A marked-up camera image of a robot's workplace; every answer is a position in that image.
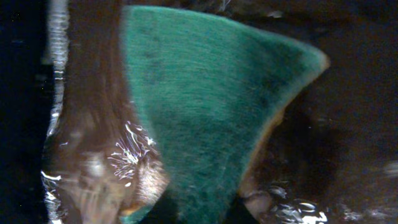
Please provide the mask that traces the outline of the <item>green yellow sponge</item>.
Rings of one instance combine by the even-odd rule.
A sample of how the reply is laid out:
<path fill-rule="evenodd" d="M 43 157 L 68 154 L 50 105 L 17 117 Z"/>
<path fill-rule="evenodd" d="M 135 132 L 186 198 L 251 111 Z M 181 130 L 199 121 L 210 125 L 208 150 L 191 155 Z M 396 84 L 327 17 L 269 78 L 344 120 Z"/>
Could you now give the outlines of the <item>green yellow sponge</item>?
<path fill-rule="evenodd" d="M 225 17 L 126 6 L 137 115 L 170 183 L 148 223 L 221 223 L 270 121 L 329 65 L 318 48 Z"/>

